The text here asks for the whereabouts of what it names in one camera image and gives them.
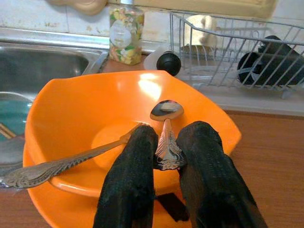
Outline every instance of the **white dish rack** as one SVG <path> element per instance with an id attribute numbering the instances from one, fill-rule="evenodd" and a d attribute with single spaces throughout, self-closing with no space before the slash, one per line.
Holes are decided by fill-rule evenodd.
<path id="1" fill-rule="evenodd" d="M 207 15 L 197 22 L 195 15 L 170 13 L 171 50 L 182 64 L 179 79 L 198 90 L 268 89 L 282 91 L 282 98 L 303 90 L 304 27 Z M 273 35 L 280 40 L 265 38 Z"/>

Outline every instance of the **dish soap bottle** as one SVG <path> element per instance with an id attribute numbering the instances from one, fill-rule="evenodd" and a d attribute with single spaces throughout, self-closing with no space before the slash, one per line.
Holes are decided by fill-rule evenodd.
<path id="1" fill-rule="evenodd" d="M 110 58 L 128 65 L 140 63 L 144 12 L 134 0 L 121 0 L 110 9 Z"/>

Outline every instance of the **chopsticks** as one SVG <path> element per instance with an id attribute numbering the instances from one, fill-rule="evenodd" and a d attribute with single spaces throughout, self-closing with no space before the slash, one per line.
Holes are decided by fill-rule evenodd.
<path id="1" fill-rule="evenodd" d="M 0 122 L 0 133 L 7 139 L 16 137 L 16 134 L 1 122 Z"/>

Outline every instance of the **wooden countertop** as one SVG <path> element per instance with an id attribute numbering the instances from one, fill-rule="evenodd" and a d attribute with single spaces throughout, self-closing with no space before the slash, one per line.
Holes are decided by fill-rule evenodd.
<path id="1" fill-rule="evenodd" d="M 140 70 L 109 61 L 104 72 Z M 304 227 L 304 118 L 228 112 L 243 138 L 231 157 L 270 228 Z M 0 191 L 1 228 L 49 228 L 27 191 Z"/>

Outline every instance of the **orange plastic bowl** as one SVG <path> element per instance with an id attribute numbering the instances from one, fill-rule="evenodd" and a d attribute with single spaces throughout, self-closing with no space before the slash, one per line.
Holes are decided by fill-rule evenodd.
<path id="1" fill-rule="evenodd" d="M 230 154 L 241 133 L 216 104 L 165 71 L 128 71 L 51 80 L 28 114 L 26 142 L 35 164 L 65 158 L 118 140 L 137 122 L 149 123 L 160 135 L 162 123 L 150 111 L 162 100 L 180 103 L 185 113 L 171 122 L 177 136 L 184 126 L 211 124 Z M 75 166 L 51 179 L 65 191 L 99 197 L 104 178 L 124 145 Z M 154 170 L 156 194 L 175 192 L 177 171 Z"/>

